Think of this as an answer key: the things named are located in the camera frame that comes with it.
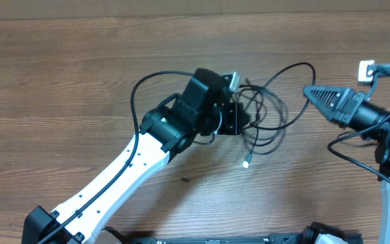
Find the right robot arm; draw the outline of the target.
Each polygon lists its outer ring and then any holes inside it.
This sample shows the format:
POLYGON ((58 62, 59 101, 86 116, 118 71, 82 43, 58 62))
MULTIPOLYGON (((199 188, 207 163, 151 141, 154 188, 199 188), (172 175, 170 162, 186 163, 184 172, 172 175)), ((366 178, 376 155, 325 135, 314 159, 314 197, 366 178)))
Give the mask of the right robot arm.
MULTIPOLYGON (((317 85, 303 88, 303 95, 325 116, 340 127, 349 127, 355 131, 367 129, 380 121, 382 125, 362 134, 365 140, 376 140, 374 152, 378 173, 390 179, 390 118, 389 111, 369 102, 369 95, 356 92, 350 87, 323 87, 317 85)), ((390 243, 390 183, 382 177, 381 201, 382 218, 379 243, 390 243)))

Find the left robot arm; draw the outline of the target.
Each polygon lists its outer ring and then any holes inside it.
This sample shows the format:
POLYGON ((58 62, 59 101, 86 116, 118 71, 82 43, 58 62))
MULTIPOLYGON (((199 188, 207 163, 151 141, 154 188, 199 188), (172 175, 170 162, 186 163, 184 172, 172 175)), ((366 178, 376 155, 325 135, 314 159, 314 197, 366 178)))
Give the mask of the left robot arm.
POLYGON ((197 136, 240 133, 239 105, 232 101, 238 74, 198 68, 188 76, 183 93, 133 121, 130 143, 86 187, 51 212, 38 206, 27 215, 23 243, 95 243, 122 204, 197 136))

